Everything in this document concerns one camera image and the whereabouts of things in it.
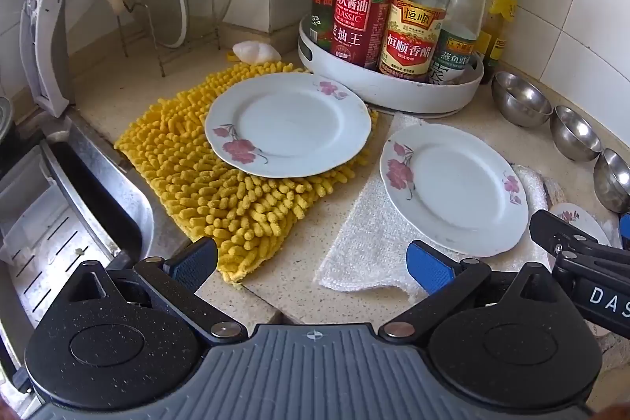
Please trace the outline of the steel bowl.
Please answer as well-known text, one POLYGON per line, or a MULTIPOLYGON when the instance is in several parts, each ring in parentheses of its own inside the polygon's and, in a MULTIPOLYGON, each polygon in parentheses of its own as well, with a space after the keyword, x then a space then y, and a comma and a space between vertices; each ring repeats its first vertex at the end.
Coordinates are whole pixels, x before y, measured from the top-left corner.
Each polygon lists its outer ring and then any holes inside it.
POLYGON ((603 151, 593 127, 571 107, 554 107, 550 129, 556 149, 571 161, 591 162, 603 151))

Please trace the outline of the yellow chenille mat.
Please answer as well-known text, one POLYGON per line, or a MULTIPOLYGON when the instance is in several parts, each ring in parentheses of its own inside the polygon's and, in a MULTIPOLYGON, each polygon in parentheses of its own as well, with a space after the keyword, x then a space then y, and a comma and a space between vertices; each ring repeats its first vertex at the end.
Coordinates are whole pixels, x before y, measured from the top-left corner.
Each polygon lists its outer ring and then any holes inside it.
POLYGON ((220 94, 254 77, 292 71, 294 66, 282 61, 238 62, 192 89, 158 100, 114 145, 191 241, 210 237, 216 242, 218 270, 228 283, 239 283, 270 260, 309 208, 354 178, 367 161, 369 152, 362 149, 328 172, 272 179, 237 170, 211 150, 203 122, 220 94))

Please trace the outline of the steel bowl stove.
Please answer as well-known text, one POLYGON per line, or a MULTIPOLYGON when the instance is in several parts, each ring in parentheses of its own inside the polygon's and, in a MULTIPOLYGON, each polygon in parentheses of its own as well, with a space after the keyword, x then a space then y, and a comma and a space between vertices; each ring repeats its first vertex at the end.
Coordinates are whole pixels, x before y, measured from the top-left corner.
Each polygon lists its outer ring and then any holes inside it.
POLYGON ((630 206, 630 168, 611 148, 606 148, 594 168, 595 194, 603 207, 625 214, 630 206))

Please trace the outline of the green yellow oyster sauce bottle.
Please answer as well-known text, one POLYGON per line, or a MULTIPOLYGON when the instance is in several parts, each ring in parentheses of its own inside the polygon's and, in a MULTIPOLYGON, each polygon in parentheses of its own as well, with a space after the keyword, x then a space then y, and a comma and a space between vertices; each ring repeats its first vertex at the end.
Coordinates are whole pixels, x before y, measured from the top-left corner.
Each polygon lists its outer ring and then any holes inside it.
POLYGON ((501 59, 507 42, 507 29, 516 18, 518 0, 489 0, 488 9, 475 44, 483 58, 482 84, 487 84, 501 59))

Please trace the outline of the steel bowl tray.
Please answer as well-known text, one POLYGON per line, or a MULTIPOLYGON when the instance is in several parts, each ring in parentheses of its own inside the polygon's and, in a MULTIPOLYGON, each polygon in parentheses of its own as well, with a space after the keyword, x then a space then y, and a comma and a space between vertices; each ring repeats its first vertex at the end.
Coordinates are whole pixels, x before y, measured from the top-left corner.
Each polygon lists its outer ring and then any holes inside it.
POLYGON ((518 127, 540 127, 553 112, 551 102, 533 83, 508 71, 495 73, 491 94, 502 116, 518 127))

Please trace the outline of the white sponge ball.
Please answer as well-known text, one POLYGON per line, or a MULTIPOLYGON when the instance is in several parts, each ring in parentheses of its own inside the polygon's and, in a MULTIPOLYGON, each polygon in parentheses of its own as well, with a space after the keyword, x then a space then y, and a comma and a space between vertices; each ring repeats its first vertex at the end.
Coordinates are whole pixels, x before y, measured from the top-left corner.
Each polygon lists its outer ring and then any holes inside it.
POLYGON ((248 65, 276 63, 281 60, 281 54, 276 48, 270 44, 258 41, 237 43, 233 46, 232 51, 240 62, 248 65))

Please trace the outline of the purple label clear bottle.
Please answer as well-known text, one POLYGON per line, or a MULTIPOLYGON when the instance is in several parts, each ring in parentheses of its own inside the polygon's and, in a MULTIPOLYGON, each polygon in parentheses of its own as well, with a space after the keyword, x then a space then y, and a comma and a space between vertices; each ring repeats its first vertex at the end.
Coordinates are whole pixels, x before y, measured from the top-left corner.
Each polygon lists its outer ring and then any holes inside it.
POLYGON ((486 0, 450 0, 429 67, 430 83, 454 83, 463 74, 480 35, 485 5, 486 0))

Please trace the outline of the white turntable tray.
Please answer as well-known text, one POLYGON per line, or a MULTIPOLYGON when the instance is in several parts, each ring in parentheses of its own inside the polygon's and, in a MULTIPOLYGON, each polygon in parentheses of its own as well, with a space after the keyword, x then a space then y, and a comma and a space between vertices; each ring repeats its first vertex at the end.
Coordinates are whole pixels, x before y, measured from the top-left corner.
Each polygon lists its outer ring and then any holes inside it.
POLYGON ((332 56, 309 37, 309 15, 299 22, 298 54, 302 64, 321 77, 339 82, 368 104, 420 117, 445 117, 466 107, 473 99, 485 68, 473 54, 455 84, 413 82, 386 76, 332 56))

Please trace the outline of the steel sink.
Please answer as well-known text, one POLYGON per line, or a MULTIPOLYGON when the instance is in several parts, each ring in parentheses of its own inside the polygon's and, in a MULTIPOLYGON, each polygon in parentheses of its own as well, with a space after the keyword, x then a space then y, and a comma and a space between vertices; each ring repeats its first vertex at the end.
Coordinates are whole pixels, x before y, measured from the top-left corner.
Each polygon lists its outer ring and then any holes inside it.
MULTIPOLYGON (((76 112, 60 118, 41 114, 9 136, 1 150, 1 179, 32 148, 41 148, 72 209, 111 256, 109 265, 127 266, 144 257, 168 255, 180 242, 150 187, 76 112)), ((1 261, 1 390, 13 400, 20 398, 12 383, 24 364, 35 327, 9 281, 9 268, 1 261)))

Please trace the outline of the yellow cap vinegar bottle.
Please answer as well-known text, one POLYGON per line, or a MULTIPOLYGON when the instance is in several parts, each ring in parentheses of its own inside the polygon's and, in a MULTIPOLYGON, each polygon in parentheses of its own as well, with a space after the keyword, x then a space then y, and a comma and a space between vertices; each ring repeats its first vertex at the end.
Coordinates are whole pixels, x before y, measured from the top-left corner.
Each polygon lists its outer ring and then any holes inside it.
POLYGON ((427 80, 450 0, 392 0, 378 69, 388 76, 427 80))

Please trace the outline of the white towel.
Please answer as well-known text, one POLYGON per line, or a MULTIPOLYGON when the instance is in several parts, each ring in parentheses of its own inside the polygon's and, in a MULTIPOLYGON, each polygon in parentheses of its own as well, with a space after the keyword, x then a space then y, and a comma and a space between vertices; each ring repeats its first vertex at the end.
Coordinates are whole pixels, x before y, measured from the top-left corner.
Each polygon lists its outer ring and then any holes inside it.
MULTIPOLYGON (((422 122, 408 115, 396 115, 387 137, 400 129, 418 124, 430 122, 422 122)), ((520 164, 510 166, 524 186, 528 221, 537 210, 548 210, 564 200, 564 192, 555 181, 541 176, 532 168, 520 164)), ((395 287, 406 292, 410 298, 420 298, 424 293, 408 273, 406 265, 407 248, 413 241, 422 241, 432 247, 424 235, 409 224, 390 202, 377 164, 321 262, 315 274, 315 283, 339 292, 395 287)), ((471 257, 449 250, 438 252, 454 260, 471 257)), ((477 259, 499 271, 517 271, 528 261, 548 261, 545 251, 533 243, 528 227, 512 250, 495 257, 477 259)))

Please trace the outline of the white plastic sink tray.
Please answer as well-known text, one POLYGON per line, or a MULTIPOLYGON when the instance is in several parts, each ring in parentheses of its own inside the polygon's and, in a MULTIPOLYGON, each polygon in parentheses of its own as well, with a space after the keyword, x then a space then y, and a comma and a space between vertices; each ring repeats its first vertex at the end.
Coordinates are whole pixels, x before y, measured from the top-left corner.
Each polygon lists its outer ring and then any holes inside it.
POLYGON ((50 172, 32 148, 1 179, 1 261, 32 325, 39 324, 84 260, 109 265, 50 172))

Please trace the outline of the small floral plate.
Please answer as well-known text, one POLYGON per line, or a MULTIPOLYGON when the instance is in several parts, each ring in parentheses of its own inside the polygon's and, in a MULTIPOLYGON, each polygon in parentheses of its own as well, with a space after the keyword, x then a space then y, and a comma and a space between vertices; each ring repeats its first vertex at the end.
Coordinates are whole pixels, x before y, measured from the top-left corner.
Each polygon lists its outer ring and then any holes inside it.
POLYGON ((594 237, 599 244, 609 245, 610 240, 604 233, 600 224, 581 207, 572 204, 571 202, 560 202, 554 205, 550 212, 561 218, 564 222, 573 225, 592 237, 594 237))

